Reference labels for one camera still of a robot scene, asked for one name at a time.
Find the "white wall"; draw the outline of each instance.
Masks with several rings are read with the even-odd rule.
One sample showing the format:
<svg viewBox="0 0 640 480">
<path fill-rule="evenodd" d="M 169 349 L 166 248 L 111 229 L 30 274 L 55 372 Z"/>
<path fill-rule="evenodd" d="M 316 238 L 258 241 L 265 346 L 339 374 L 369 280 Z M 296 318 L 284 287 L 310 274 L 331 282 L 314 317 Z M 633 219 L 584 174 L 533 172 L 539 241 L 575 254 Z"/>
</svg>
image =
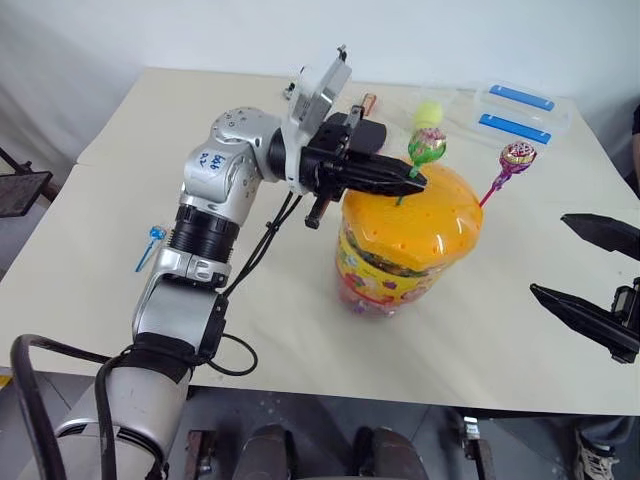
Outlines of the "white wall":
<svg viewBox="0 0 640 480">
<path fill-rule="evenodd" d="M 291 74 L 346 43 L 355 79 L 573 97 L 627 172 L 639 24 L 638 0 L 0 0 L 0 144 L 60 178 L 144 65 Z"/>
</svg>

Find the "plastic container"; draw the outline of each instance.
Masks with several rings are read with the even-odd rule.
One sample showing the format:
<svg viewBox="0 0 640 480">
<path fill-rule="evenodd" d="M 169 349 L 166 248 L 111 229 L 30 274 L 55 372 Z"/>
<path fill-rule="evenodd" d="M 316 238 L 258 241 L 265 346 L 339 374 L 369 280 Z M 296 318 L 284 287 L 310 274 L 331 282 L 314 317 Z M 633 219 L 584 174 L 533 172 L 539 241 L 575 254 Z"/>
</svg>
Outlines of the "plastic container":
<svg viewBox="0 0 640 480">
<path fill-rule="evenodd" d="M 473 127 L 505 144 L 525 140 L 539 150 L 571 126 L 571 110 L 565 100 L 507 82 L 478 88 L 473 100 Z"/>
<path fill-rule="evenodd" d="M 396 198 L 349 191 L 336 265 L 340 298 L 356 313 L 392 315 L 431 288 L 475 246 L 483 214 L 467 183 L 439 164 L 422 167 L 424 192 Z"/>
</svg>

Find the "pink lollipop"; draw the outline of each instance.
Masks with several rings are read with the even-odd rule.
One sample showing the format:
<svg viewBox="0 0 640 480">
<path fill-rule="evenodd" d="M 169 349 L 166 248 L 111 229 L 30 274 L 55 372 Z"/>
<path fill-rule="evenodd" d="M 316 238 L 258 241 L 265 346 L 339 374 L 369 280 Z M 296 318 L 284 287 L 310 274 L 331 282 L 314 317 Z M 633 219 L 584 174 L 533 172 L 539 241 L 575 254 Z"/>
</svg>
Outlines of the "pink lollipop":
<svg viewBox="0 0 640 480">
<path fill-rule="evenodd" d="M 536 149 L 527 142 L 514 142 L 502 150 L 500 154 L 500 166 L 502 171 L 493 181 L 491 188 L 480 201 L 482 207 L 489 197 L 502 188 L 502 185 L 511 178 L 511 175 L 522 173 L 536 158 Z"/>
</svg>

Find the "orange lid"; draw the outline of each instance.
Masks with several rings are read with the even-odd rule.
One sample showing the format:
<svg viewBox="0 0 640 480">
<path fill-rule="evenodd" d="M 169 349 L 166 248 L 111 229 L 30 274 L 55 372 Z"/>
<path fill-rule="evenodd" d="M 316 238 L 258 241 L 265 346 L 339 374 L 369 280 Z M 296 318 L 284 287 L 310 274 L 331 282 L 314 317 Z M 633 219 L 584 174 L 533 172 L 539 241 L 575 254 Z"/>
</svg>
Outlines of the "orange lid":
<svg viewBox="0 0 640 480">
<path fill-rule="evenodd" d="M 465 256 L 482 228 L 471 187 L 450 168 L 424 165 L 422 193 L 397 198 L 350 190 L 342 213 L 358 246 L 397 265 L 422 271 Z"/>
</svg>

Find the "shoe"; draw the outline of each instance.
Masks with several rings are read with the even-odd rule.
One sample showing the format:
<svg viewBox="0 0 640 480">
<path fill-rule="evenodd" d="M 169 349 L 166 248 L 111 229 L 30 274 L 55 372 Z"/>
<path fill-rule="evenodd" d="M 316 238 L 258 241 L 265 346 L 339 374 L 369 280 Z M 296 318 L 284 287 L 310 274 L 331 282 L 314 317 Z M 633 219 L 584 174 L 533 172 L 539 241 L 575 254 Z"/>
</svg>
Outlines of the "shoe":
<svg viewBox="0 0 640 480">
<path fill-rule="evenodd" d="M 602 450 L 576 430 L 578 454 L 573 473 L 576 480 L 613 480 L 612 468 L 620 460 L 615 456 L 615 450 Z"/>
</svg>

